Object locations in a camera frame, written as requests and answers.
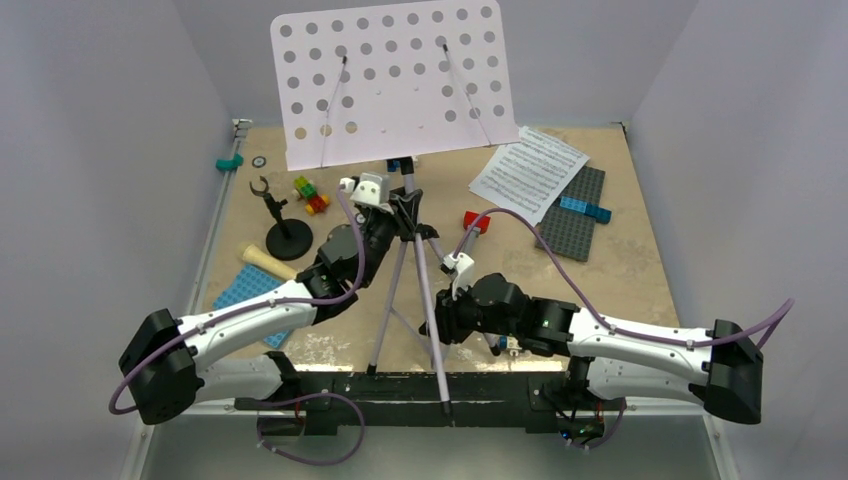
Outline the sheet music page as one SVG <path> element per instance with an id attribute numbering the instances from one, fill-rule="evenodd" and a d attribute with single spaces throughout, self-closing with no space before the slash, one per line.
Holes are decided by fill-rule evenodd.
<path id="1" fill-rule="evenodd" d="M 527 126 L 519 129 L 519 138 L 497 148 L 469 191 L 535 226 L 590 156 Z"/>

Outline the lilac music stand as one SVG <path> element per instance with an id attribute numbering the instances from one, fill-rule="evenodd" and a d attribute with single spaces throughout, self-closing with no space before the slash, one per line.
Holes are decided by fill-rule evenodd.
<path id="1" fill-rule="evenodd" d="M 298 171 L 514 143 L 494 1 L 283 14 L 270 27 L 286 162 Z"/>

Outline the cream toy microphone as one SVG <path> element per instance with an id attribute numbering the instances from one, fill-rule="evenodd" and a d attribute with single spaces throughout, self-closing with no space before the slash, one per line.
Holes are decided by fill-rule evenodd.
<path id="1" fill-rule="evenodd" d="M 248 265 L 252 265 L 281 280 L 294 280 L 298 271 L 284 262 L 264 252 L 257 245 L 242 243 L 236 248 L 237 257 Z"/>

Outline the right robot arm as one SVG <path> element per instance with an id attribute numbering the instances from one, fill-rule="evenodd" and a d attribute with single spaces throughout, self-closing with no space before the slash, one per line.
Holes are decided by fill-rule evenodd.
<path id="1" fill-rule="evenodd" d="M 568 358 L 561 392 L 576 407 L 594 399 L 666 398 L 737 424 L 762 420 L 763 354 L 728 320 L 709 329 L 600 323 L 573 303 L 529 296 L 499 273 L 439 291 L 434 320 L 443 344 L 479 332 L 512 337 L 538 356 Z"/>

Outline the black microphone stand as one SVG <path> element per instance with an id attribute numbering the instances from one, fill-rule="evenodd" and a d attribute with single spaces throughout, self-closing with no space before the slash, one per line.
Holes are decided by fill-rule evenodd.
<path id="1" fill-rule="evenodd" d="M 282 210 L 288 204 L 287 199 L 277 201 L 270 193 L 270 186 L 264 176 L 259 176 L 263 186 L 256 188 L 253 182 L 249 187 L 254 196 L 260 197 L 275 221 L 265 239 L 268 253 L 275 259 L 287 261 L 303 257 L 312 247 L 313 231 L 309 225 L 299 219 L 284 218 Z"/>

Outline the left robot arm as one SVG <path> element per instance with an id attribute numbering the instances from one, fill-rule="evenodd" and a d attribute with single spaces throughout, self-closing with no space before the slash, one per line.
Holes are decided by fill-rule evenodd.
<path id="1" fill-rule="evenodd" d="M 168 422 L 196 403 L 243 397 L 248 390 L 272 408 L 297 399 L 298 382 L 282 362 L 263 355 L 221 379 L 226 357 L 270 334 L 318 325 L 340 316 L 372 283 L 394 240 L 408 235 L 423 192 L 404 187 L 378 192 L 373 202 L 358 185 L 342 207 L 347 223 L 319 248 L 314 262 L 281 285 L 211 312 L 175 317 L 150 313 L 118 360 L 123 380 L 110 398 L 113 415 L 137 413 L 146 425 Z"/>

